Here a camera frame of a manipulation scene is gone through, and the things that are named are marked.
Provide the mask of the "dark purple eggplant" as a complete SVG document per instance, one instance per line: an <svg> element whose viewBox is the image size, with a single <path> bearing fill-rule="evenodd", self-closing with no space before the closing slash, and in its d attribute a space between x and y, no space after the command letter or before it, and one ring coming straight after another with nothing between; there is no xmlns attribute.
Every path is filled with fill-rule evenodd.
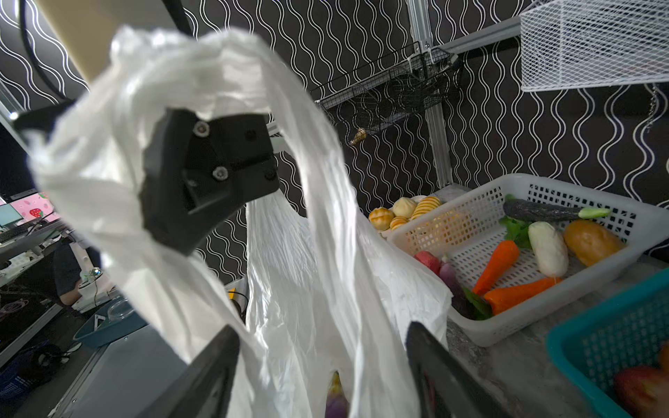
<svg viewBox="0 0 669 418"><path fill-rule="evenodd" d="M326 400L325 418L347 418L349 402L341 386L339 373L334 372L329 383L329 391Z"/></svg>

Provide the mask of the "white plastic grocery bag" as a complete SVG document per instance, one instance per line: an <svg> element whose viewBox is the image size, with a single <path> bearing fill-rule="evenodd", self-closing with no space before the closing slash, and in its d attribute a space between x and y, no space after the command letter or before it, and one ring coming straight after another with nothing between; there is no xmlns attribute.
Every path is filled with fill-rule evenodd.
<svg viewBox="0 0 669 418"><path fill-rule="evenodd" d="M31 140L31 171L62 219L91 242L121 292L189 366L229 326L240 359L225 417L322 417L334 372L353 417L418 417L404 341L411 322L446 334L451 292L359 211L338 137L261 38L194 39L120 29L111 64ZM191 253L144 227L144 151L170 110L205 121L272 114L298 166L307 212L278 190L244 205L248 314Z"/></svg>

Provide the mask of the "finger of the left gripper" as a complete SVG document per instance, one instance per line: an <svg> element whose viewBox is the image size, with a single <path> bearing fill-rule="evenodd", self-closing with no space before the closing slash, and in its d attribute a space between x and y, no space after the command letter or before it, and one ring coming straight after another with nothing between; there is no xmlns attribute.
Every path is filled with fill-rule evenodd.
<svg viewBox="0 0 669 418"><path fill-rule="evenodd" d="M279 190L264 116L204 121L170 110L144 151L139 198L144 227L161 245L190 255L245 204Z"/></svg>

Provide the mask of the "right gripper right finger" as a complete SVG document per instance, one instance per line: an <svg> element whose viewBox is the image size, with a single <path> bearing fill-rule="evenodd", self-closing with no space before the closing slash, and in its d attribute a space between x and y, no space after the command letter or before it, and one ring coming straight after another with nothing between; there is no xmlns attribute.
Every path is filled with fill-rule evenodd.
<svg viewBox="0 0 669 418"><path fill-rule="evenodd" d="M509 415L423 324L411 322L405 345L422 417Z"/></svg>

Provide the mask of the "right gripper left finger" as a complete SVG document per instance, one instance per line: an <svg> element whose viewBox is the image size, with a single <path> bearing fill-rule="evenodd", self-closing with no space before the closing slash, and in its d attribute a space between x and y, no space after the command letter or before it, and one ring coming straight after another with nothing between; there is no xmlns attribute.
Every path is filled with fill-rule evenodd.
<svg viewBox="0 0 669 418"><path fill-rule="evenodd" d="M140 417L225 417L240 359L240 336L226 326Z"/></svg>

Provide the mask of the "light purple long eggplant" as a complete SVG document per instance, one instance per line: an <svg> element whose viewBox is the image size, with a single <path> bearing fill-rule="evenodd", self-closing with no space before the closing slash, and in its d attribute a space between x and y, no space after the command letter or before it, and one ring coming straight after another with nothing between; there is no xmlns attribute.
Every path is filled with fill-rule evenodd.
<svg viewBox="0 0 669 418"><path fill-rule="evenodd" d="M452 292L451 305L460 315L467 319L474 318L474 306L466 298L462 286L456 280L456 270L449 262L442 262L439 278Z"/></svg>

